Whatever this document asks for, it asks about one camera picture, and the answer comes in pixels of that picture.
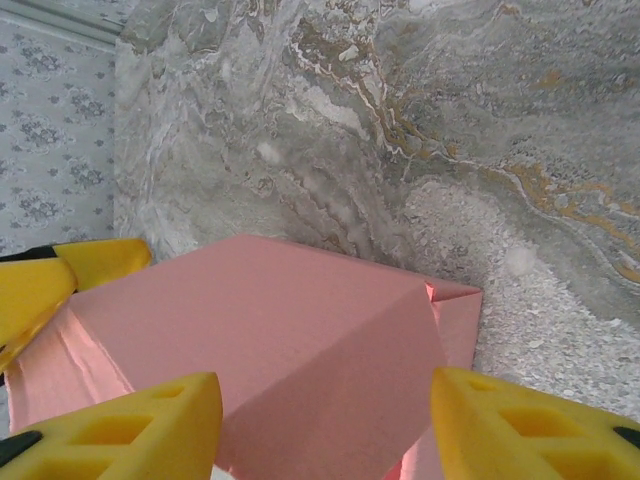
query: marble surface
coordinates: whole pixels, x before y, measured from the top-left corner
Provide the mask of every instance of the marble surface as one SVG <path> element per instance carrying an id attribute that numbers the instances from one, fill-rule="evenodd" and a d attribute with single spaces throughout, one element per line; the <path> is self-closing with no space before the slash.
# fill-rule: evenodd
<path id="1" fill-rule="evenodd" d="M 640 418 L 640 3 L 142 0 L 116 230 L 482 287 L 476 368 Z"/>

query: folded paper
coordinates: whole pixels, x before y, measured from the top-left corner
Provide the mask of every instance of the folded paper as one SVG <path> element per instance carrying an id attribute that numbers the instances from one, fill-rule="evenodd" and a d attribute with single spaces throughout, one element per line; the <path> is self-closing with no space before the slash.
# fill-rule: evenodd
<path id="1" fill-rule="evenodd" d="M 475 288 L 233 237 L 72 297 L 7 372 L 11 428 L 216 371 L 216 463 L 234 477 L 383 478 L 431 424 L 434 368 L 470 365 L 480 303 Z"/>

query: yellow robot finger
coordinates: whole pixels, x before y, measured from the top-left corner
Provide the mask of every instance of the yellow robot finger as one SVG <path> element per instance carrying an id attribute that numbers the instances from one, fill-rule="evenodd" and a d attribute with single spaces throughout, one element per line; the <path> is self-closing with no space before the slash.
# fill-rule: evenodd
<path id="1" fill-rule="evenodd" d="M 60 258 L 0 263 L 0 372 L 77 288 Z"/>
<path id="2" fill-rule="evenodd" d="M 640 424 L 457 368 L 435 371 L 431 413 L 451 480 L 640 480 Z"/>
<path id="3" fill-rule="evenodd" d="M 84 291 L 148 267 L 151 251 L 139 238 L 116 238 L 35 247 L 0 262 L 42 258 L 66 260 L 78 279 L 78 291 Z"/>
<path id="4" fill-rule="evenodd" d="M 189 375 L 0 442 L 0 480 L 208 480 L 221 423 L 217 376 Z"/>

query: gray marble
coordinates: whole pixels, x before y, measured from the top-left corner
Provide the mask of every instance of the gray marble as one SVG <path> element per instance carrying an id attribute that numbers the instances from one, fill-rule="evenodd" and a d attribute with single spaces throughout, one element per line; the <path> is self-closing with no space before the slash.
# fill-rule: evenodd
<path id="1" fill-rule="evenodd" d="M 142 0 L 116 228 L 486 292 L 476 368 L 640 418 L 640 2 Z"/>

